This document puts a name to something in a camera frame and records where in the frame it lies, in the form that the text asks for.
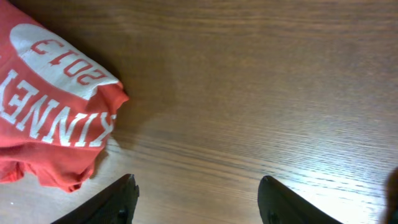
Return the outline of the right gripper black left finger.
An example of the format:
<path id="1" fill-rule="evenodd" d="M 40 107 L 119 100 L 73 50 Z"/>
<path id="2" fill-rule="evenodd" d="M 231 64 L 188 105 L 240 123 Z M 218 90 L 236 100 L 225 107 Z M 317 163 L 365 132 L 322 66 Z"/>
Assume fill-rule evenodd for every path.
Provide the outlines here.
<path id="1" fill-rule="evenodd" d="M 52 224 L 132 224 L 138 198 L 134 175 L 126 174 Z"/>

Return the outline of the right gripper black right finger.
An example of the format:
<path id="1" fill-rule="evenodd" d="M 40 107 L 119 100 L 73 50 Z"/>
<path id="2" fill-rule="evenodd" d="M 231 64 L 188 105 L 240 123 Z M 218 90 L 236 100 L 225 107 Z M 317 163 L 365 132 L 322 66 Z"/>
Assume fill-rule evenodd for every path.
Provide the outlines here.
<path id="1" fill-rule="evenodd" d="M 263 224 L 341 224 L 270 175 L 260 181 L 257 204 Z"/>

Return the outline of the red printed t-shirt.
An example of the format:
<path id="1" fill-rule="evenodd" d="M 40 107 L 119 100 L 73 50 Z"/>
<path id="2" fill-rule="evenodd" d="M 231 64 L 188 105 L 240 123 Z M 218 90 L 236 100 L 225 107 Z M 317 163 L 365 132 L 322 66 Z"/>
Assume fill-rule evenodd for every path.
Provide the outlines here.
<path id="1" fill-rule="evenodd" d="M 105 68 L 1 2 L 2 183 L 30 172 L 43 186 L 78 190 L 127 99 Z"/>

